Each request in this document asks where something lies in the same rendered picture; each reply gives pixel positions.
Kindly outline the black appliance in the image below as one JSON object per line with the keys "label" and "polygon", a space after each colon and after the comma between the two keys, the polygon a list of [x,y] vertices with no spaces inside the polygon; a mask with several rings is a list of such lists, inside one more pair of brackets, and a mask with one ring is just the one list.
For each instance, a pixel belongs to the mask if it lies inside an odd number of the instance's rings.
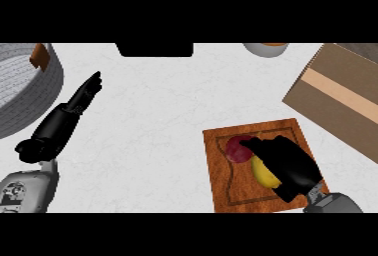
{"label": "black appliance", "polygon": [[192,43],[117,43],[120,54],[124,57],[191,57]]}

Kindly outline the brown wooden cutting board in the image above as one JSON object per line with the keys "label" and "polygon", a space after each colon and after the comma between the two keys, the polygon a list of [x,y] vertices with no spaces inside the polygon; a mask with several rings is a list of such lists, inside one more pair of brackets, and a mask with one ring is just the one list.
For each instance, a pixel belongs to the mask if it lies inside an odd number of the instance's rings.
{"label": "brown wooden cutting board", "polygon": [[308,198],[299,194],[287,203],[272,189],[265,188],[251,172],[251,161],[234,163],[226,157],[226,145],[235,136],[259,136],[274,139],[278,135],[294,141],[313,156],[296,118],[204,130],[204,144],[213,202],[216,212],[280,212],[308,206]]}

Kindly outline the red apple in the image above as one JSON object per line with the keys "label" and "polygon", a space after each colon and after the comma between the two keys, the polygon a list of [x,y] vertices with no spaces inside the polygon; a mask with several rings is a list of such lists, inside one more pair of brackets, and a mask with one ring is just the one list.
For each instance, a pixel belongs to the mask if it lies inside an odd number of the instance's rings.
{"label": "red apple", "polygon": [[240,135],[234,136],[226,144],[226,157],[234,163],[244,163],[253,157],[253,151],[241,145],[241,141],[249,141],[251,136]]}

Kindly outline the brown cardboard box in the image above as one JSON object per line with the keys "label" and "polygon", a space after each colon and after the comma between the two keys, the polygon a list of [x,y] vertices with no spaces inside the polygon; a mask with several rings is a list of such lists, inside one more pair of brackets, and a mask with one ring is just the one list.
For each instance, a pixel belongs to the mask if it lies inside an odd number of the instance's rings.
{"label": "brown cardboard box", "polygon": [[282,102],[378,164],[378,43],[325,43]]}

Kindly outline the grey round basket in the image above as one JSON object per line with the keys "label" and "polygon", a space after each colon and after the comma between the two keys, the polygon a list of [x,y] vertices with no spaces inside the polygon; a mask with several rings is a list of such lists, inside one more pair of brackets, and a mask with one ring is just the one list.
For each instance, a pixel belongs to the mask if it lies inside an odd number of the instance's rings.
{"label": "grey round basket", "polygon": [[[48,51],[46,69],[30,58]],[[64,85],[64,68],[51,43],[0,43],[0,139],[18,133],[48,111]]]}

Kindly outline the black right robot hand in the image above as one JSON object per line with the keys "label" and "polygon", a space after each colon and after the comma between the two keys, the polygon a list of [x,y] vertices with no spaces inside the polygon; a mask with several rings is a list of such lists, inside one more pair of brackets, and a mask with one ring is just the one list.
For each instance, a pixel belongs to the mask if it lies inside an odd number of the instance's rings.
{"label": "black right robot hand", "polygon": [[282,135],[272,140],[253,137],[240,144],[257,155],[280,179],[281,185],[274,191],[281,199],[290,203],[299,194],[308,195],[324,177],[318,164],[302,147]]}

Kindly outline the grey round cup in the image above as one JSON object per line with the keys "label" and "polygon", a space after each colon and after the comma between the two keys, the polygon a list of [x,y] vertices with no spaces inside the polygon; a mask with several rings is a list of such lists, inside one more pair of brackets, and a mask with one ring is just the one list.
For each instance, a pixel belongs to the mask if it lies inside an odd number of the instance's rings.
{"label": "grey round cup", "polygon": [[278,57],[288,48],[288,43],[246,43],[247,50],[265,58]]}

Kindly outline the yellow lemon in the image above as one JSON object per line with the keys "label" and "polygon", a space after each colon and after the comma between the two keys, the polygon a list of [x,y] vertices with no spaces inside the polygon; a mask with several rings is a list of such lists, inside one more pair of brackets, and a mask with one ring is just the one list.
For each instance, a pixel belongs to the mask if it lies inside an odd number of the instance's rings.
{"label": "yellow lemon", "polygon": [[266,188],[278,188],[281,181],[257,156],[253,156],[251,158],[251,169],[259,184]]}

